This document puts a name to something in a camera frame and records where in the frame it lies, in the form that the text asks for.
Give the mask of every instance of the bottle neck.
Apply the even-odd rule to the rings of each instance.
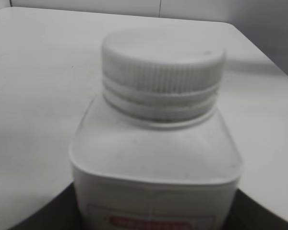
[[[142,118],[127,114],[124,111],[113,106],[113,104],[109,103],[109,101],[106,99],[104,95],[100,99],[102,100],[102,103],[105,104],[105,106],[109,109],[109,112],[111,112],[119,120],[124,121],[131,125],[144,127],[144,128],[151,128],[151,129],[180,129],[180,128],[186,128],[190,126],[195,126],[208,120],[217,112],[217,109],[213,106],[205,114],[194,117],[192,119],[188,119],[184,121],[176,121],[176,122],[160,122],[156,120],[142,119]]]
[[[132,90],[104,79],[103,95],[107,103],[131,117],[156,123],[194,120],[215,105],[219,85],[192,93],[161,94]]]

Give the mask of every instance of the bottle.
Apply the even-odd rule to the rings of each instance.
[[[215,107],[225,51],[204,35],[131,29],[102,45],[103,93],[70,149],[87,230],[218,230],[242,161]]]

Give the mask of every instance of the bottle shoulder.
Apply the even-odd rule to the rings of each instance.
[[[86,114],[70,158],[90,174],[151,183],[224,184],[241,171],[241,158],[218,114],[195,126],[145,128],[126,122],[103,102]]]

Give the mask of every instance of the white screw cap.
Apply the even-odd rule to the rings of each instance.
[[[207,113],[222,78],[225,51],[183,30],[134,29],[102,45],[105,99],[141,119],[178,122]]]

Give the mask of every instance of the white table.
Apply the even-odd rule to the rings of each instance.
[[[0,10],[0,230],[71,181],[68,144],[100,92],[99,48],[115,30],[185,25],[228,50],[218,105],[245,161],[240,189],[288,221],[288,77],[226,23],[30,8]]]

